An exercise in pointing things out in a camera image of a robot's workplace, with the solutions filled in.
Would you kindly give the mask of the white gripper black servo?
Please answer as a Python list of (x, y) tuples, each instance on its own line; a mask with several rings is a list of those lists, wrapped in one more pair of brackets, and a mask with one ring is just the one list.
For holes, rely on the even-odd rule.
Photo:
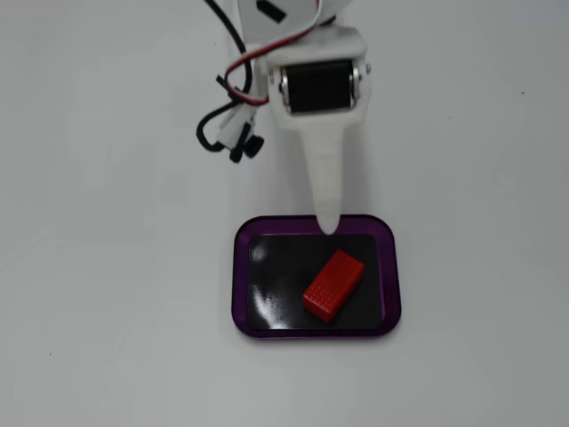
[(345, 132), (365, 117), (372, 95), (367, 44), (352, 27), (319, 27), (265, 57), (276, 126), (300, 141), (320, 230), (341, 217)]

